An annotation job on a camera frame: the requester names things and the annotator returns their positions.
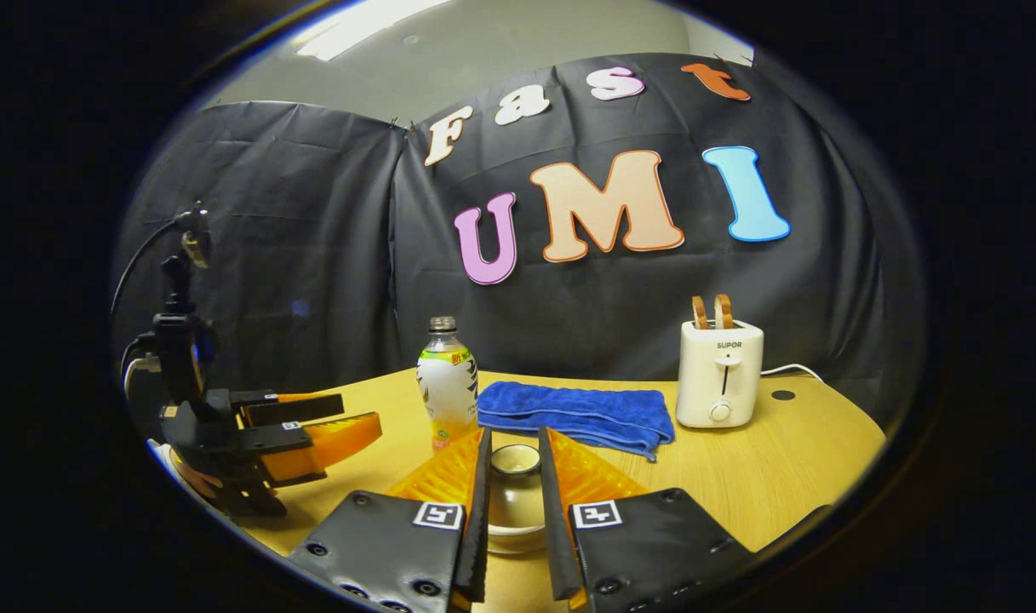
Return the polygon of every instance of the white cable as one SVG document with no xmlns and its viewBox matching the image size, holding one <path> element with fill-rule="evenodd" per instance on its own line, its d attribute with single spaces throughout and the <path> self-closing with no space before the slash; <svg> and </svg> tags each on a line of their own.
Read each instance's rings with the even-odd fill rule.
<svg viewBox="0 0 1036 613">
<path fill-rule="evenodd" d="M 777 373 L 779 371 L 785 371 L 787 369 L 801 369 L 801 370 L 809 373 L 811 376 L 816 377 L 816 381 L 821 381 L 821 383 L 824 383 L 824 380 L 821 379 L 821 376 L 818 376 L 818 374 L 810 371 L 810 369 L 808 369 L 807 367 L 803 367 L 801 364 L 786 364 L 784 367 L 779 367 L 777 369 L 771 369 L 771 370 L 768 370 L 768 371 L 759 371 L 759 374 L 760 374 L 760 376 L 765 376 L 766 374 Z"/>
</svg>

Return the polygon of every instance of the orange gripper pad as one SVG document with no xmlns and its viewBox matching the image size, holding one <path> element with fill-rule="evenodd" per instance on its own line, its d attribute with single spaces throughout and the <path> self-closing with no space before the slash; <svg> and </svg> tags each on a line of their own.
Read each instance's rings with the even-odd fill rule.
<svg viewBox="0 0 1036 613">
<path fill-rule="evenodd" d="M 386 496 L 433 503 L 458 503 L 471 508 L 476 489 L 476 462 L 484 429 L 478 428 L 449 443 L 434 458 L 422 463 L 408 476 L 385 492 Z"/>
<path fill-rule="evenodd" d="M 304 449 L 264 455 L 260 460 L 277 481 L 323 472 L 336 462 L 353 457 L 381 436 L 376 412 L 303 427 L 313 445 Z"/>
<path fill-rule="evenodd" d="M 597 457 L 597 454 L 582 446 L 582 443 L 568 438 L 550 428 L 548 442 L 551 443 L 551 458 L 556 465 L 556 479 L 559 481 L 559 498 L 567 526 L 571 517 L 567 513 L 572 504 L 596 503 L 630 496 L 640 496 L 650 492 L 642 488 L 623 470 L 615 468 Z"/>
</svg>

